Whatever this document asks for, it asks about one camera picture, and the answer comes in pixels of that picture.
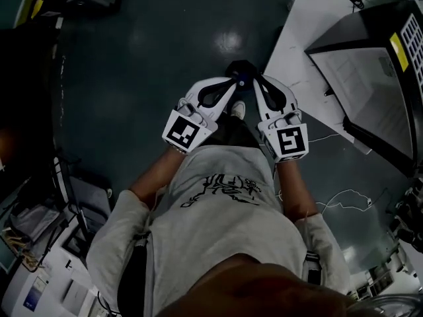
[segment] dark green floor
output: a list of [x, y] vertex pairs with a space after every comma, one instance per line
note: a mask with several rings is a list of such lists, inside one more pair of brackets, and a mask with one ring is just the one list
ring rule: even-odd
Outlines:
[[[116, 15], [65, 20], [54, 84], [57, 146], [80, 157], [81, 168], [108, 178], [115, 194], [127, 188], [165, 149], [161, 133], [169, 113], [194, 82], [222, 76], [237, 59], [266, 65], [290, 1], [124, 0]], [[247, 112], [253, 124], [255, 109]], [[332, 132], [307, 115], [305, 122], [310, 139]], [[368, 229], [356, 232], [356, 222], [339, 223], [337, 217], [349, 213], [325, 213], [341, 247], [360, 255], [350, 262], [353, 272], [377, 263], [380, 252], [369, 241], [383, 235], [377, 222], [385, 220], [386, 205], [407, 187], [406, 178], [377, 154], [365, 156], [341, 137], [312, 143], [300, 165], [317, 201], [348, 188], [375, 199], [389, 188], [379, 209], [351, 214], [365, 219]], [[341, 200], [362, 204], [351, 194]]]

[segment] equipment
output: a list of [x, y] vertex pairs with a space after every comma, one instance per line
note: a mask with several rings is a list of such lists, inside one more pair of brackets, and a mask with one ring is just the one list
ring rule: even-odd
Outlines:
[[235, 92], [254, 89], [261, 122], [260, 138], [275, 162], [295, 160], [309, 152], [307, 125], [292, 91], [279, 81], [257, 73], [248, 61], [234, 61], [227, 77], [198, 81], [171, 112], [162, 138], [182, 153], [190, 153], [218, 128]]

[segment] graphic print on t-shirt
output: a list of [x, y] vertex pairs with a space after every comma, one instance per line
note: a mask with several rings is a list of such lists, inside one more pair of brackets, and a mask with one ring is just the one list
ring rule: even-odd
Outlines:
[[299, 153], [305, 150], [304, 139], [299, 127], [278, 130], [278, 139], [282, 155]]
[[218, 191], [222, 194], [228, 195], [234, 201], [249, 203], [254, 205], [259, 205], [247, 201], [245, 199], [239, 198], [237, 195], [246, 193], [251, 196], [251, 200], [254, 201], [253, 192], [262, 192], [262, 190], [257, 186], [256, 182], [249, 180], [248, 178], [242, 178], [240, 176], [229, 176], [224, 174], [214, 174], [213, 176], [208, 176], [204, 179], [203, 191], [192, 196], [187, 202], [181, 205], [182, 208], [190, 207], [193, 203], [197, 202], [198, 199], [205, 195], [209, 190], [210, 193], [215, 195]]
[[184, 148], [189, 148], [200, 127], [182, 116], [176, 119], [166, 137]]

